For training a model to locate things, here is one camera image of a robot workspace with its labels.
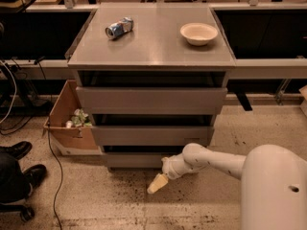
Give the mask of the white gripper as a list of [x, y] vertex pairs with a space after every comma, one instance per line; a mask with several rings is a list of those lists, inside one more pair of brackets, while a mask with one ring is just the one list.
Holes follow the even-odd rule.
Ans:
[[182, 154], [164, 157], [162, 171], [158, 173], [147, 189], [148, 194], [154, 194], [167, 185], [169, 179], [175, 180], [192, 171], [192, 166], [184, 160]]

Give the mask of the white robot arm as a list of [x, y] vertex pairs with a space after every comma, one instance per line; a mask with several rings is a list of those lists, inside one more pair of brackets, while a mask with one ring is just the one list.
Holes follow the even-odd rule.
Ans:
[[244, 156], [190, 143], [162, 159], [162, 172], [147, 192], [206, 166], [241, 181], [241, 230], [307, 230], [307, 161], [277, 145], [258, 146]]

